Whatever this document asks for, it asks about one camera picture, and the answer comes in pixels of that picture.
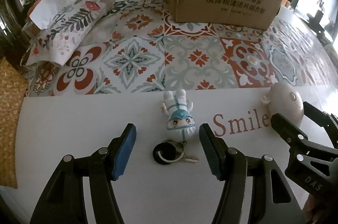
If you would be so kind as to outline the person's right hand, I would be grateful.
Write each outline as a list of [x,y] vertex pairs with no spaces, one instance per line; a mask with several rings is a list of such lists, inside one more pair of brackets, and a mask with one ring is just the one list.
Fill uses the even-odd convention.
[[322,207],[318,203],[305,203],[303,207],[303,215],[305,218],[306,223],[316,223],[321,214],[322,214]]

